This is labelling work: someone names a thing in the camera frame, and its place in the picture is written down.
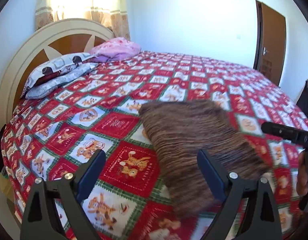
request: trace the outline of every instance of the bedspread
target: bedspread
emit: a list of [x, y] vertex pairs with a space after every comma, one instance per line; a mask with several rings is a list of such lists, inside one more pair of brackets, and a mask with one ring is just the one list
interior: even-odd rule
[[[302, 149], [263, 134], [260, 126], [273, 121], [308, 130], [305, 115], [251, 68], [208, 57], [147, 51], [131, 60], [100, 64], [48, 97], [25, 100], [15, 108], [1, 147], [18, 215], [22, 217], [37, 176], [58, 179], [103, 149], [106, 164], [82, 203], [103, 239], [200, 239], [217, 207], [181, 221], [175, 217], [156, 153], [138, 117], [138, 109], [150, 100], [193, 99], [211, 99], [225, 109], [232, 125], [271, 166], [268, 178], [282, 231], [288, 234], [299, 215], [295, 187]], [[73, 238], [58, 200], [56, 207], [67, 237]], [[239, 212], [229, 238], [241, 219]]]

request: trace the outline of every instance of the hand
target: hand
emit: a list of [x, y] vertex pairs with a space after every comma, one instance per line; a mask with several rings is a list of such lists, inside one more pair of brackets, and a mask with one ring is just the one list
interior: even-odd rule
[[304, 163], [304, 154], [305, 151], [301, 152], [299, 155], [299, 173], [298, 173], [298, 182], [296, 184], [296, 191], [300, 196], [304, 196], [308, 192], [308, 175]]

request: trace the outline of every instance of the floor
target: floor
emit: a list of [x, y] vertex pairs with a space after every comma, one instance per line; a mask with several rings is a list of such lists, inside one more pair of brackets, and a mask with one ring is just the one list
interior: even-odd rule
[[20, 229], [17, 226], [12, 214], [9, 211], [5, 195], [1, 191], [0, 191], [0, 223], [14, 240], [19, 240]]

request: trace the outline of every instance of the wooden headboard panel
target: wooden headboard panel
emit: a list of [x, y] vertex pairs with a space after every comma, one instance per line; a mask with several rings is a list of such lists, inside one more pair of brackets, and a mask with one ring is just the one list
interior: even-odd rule
[[108, 28], [85, 19], [57, 21], [35, 32], [5, 68], [0, 84], [0, 127], [11, 119], [34, 68], [64, 54], [88, 52], [113, 37]]

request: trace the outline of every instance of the beige curtain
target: beige curtain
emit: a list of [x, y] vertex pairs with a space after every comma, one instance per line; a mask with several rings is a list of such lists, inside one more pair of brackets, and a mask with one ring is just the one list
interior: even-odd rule
[[115, 36], [130, 39], [126, 0], [37, 0], [36, 30], [54, 21], [84, 18], [110, 28]]

